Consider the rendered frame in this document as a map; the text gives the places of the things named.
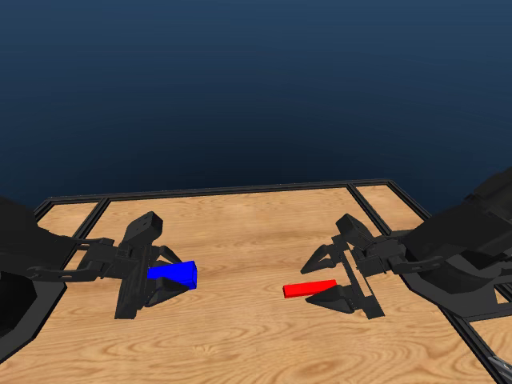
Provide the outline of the thin red peg bar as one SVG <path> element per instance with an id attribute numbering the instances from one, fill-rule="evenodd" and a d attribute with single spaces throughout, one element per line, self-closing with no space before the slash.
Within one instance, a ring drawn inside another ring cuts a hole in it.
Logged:
<path id="1" fill-rule="evenodd" d="M 328 290 L 336 285 L 337 282 L 334 279 L 331 279 L 284 285 L 282 287 L 282 291 L 284 298 L 306 297 L 323 292 L 324 290 Z"/>

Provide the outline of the blue hollow socket block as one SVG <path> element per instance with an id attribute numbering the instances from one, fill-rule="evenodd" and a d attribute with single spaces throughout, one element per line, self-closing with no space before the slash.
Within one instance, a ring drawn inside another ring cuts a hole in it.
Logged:
<path id="1" fill-rule="evenodd" d="M 197 288 L 198 270 L 194 261 L 169 263 L 161 260 L 147 271 L 148 279 L 164 277 L 187 286 L 190 290 Z"/>

